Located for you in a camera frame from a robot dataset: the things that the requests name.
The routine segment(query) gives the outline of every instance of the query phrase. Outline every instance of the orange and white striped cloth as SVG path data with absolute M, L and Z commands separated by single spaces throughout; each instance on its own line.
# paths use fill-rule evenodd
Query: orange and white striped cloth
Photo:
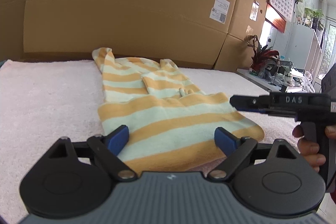
M 129 141 L 118 157 L 137 173 L 185 171 L 224 157 L 214 143 L 217 127 L 238 138 L 264 137 L 224 93 L 204 94 L 171 60 L 115 59 L 110 48 L 92 56 L 103 79 L 98 113 L 104 133 L 128 126 Z

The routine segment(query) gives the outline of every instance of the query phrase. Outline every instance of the hand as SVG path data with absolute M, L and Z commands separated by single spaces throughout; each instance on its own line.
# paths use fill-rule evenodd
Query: hand
M 336 139 L 336 125 L 325 128 L 325 134 L 330 139 Z M 300 126 L 297 126 L 293 130 L 293 136 L 300 138 L 303 136 L 303 131 Z M 297 147 L 302 156 L 308 161 L 310 166 L 314 168 L 316 172 L 319 172 L 320 166 L 326 162 L 324 155 L 318 154 L 320 147 L 317 143 L 306 140 L 305 138 L 299 139 Z

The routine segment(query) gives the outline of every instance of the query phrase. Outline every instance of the red leaf plant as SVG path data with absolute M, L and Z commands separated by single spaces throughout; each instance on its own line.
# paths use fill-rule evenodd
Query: red leaf plant
M 247 41 L 251 41 L 253 44 L 248 43 L 248 47 L 252 47 L 254 51 L 254 56 L 252 57 L 252 64 L 251 69 L 253 69 L 256 72 L 259 72 L 261 67 L 265 64 L 265 62 L 269 59 L 273 59 L 277 62 L 279 58 L 279 52 L 272 50 L 270 48 L 267 48 L 268 45 L 261 48 L 258 36 L 256 35 L 250 35 L 247 37 Z

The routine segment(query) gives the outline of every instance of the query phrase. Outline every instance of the gray gripper base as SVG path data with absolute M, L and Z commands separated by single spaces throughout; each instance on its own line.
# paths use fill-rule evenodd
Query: gray gripper base
M 29 215 L 21 224 L 327 224 L 310 213 L 294 219 L 269 218 L 245 208 L 223 183 L 201 173 L 144 172 L 118 184 L 109 198 L 85 215 L 50 220 Z

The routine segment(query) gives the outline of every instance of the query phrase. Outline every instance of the red sign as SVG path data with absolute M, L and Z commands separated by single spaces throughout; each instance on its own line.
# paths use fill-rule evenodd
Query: red sign
M 269 4 L 267 4 L 267 9 L 266 9 L 265 17 L 280 32 L 283 32 L 283 33 L 285 32 L 286 21 Z

